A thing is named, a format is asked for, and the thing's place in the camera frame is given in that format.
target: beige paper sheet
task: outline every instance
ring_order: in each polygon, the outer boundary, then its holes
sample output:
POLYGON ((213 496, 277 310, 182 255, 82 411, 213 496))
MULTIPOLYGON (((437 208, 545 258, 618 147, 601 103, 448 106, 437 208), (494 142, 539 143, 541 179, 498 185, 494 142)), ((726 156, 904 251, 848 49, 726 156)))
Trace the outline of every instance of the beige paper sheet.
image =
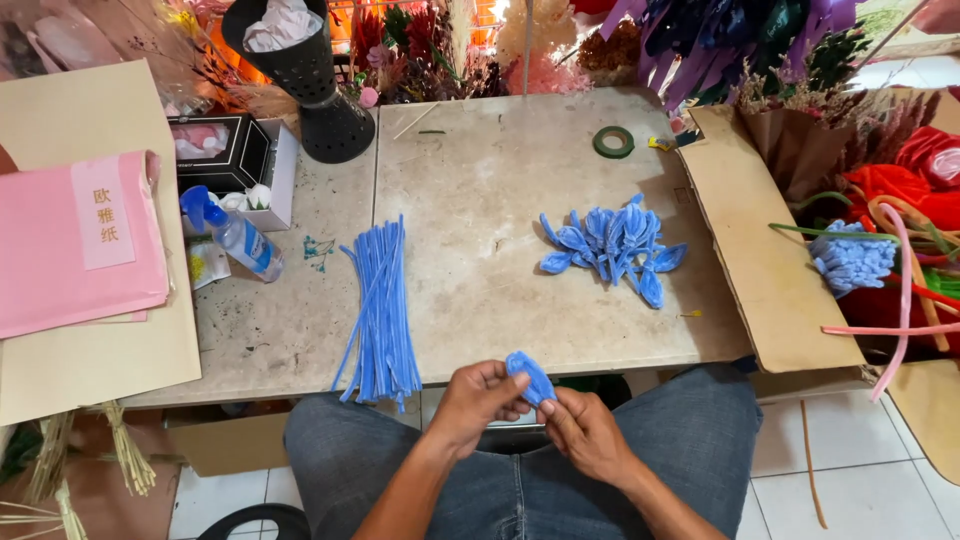
POLYGON ((793 217, 743 125, 727 106, 691 110, 704 138, 680 149, 757 358, 779 373, 864 363, 799 233, 768 223, 793 217))
MULTIPOLYGON (((0 145, 21 170, 133 150, 159 154, 156 209, 176 286, 145 323, 64 327, 0 342, 0 426, 198 379, 173 138, 147 63, 0 84, 0 145)), ((15 264, 27 255, 2 257, 15 264)))

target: table surface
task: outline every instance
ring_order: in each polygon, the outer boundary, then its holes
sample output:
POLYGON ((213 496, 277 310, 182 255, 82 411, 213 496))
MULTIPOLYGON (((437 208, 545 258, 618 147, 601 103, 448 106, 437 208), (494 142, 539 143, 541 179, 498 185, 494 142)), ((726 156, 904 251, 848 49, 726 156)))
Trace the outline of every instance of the table surface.
MULTIPOLYGON (((550 375, 624 371, 732 360, 751 352, 713 241, 676 152, 648 148, 670 137, 651 94, 602 88, 389 106, 377 141, 338 165, 303 152, 290 231, 268 233, 284 273, 263 284, 243 268, 194 293, 203 378, 129 397, 126 406, 168 406, 297 396, 329 390, 355 321, 359 289, 339 250, 305 260, 307 235, 336 245, 372 223, 404 215, 411 335, 425 384, 455 369, 523 350, 550 375), (608 125, 633 134, 623 160, 592 149, 608 125), (420 134, 444 130, 445 134, 420 134), (665 245, 686 259, 659 274, 663 309, 626 283, 572 267, 538 269, 553 246, 538 216, 558 229, 571 209, 619 209, 637 192, 662 221, 665 245), (702 316, 682 316, 700 310, 702 316)), ((353 371, 350 365, 340 382, 353 371)))

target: spray bottle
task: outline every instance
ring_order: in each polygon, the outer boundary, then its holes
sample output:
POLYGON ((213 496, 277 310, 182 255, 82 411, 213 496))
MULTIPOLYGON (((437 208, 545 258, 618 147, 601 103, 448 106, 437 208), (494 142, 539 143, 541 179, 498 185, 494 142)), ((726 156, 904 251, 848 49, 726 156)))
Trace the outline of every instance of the spray bottle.
POLYGON ((283 271, 283 254, 238 210, 224 210, 210 200, 205 185, 195 185, 180 196, 180 208, 197 231, 204 221, 213 230, 213 241, 250 268, 264 282, 275 282, 283 271))

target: black object on floor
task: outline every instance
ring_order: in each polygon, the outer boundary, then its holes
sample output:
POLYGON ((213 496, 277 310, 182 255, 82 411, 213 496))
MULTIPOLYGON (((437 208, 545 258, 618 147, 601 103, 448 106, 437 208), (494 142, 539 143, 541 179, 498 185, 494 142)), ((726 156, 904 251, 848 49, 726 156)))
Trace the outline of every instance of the black object on floor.
POLYGON ((300 142, 306 153, 322 163, 343 163, 363 154, 376 126, 367 110, 337 89, 325 0, 304 2, 324 21, 324 27, 305 41, 267 53, 244 49, 247 27, 263 17, 267 0, 233 2, 224 13, 224 41, 300 104, 300 142))
POLYGON ((289 504, 255 504, 229 514, 204 531, 197 540, 227 540, 230 532, 241 525, 260 520, 273 520, 276 540, 310 540, 310 526, 303 510, 289 504))

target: pink paper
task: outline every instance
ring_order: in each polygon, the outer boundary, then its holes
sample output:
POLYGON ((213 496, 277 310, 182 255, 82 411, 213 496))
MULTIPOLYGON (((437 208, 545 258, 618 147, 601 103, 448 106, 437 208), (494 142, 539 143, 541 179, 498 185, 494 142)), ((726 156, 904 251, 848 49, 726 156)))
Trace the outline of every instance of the pink paper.
MULTIPOLYGON (((144 178, 145 155, 130 152, 90 160, 79 168, 67 165, 0 176, 0 339, 166 302, 170 282, 154 201, 144 178), (122 201, 111 208, 114 212, 123 208, 127 225, 115 232, 118 240, 121 233, 127 235, 133 259, 86 270, 84 250, 90 238, 84 241, 89 233, 84 227, 89 224, 81 219, 85 210, 74 195, 72 173, 91 168, 102 175, 97 188, 109 190, 110 202, 122 201)), ((81 188, 83 195, 89 185, 81 188)), ((90 199, 96 208, 92 193, 90 199)), ((99 223, 96 212, 93 215, 99 241, 106 224, 99 223)))
POLYGON ((120 157, 74 163, 70 179, 80 219, 84 269, 136 260, 120 183, 120 157))

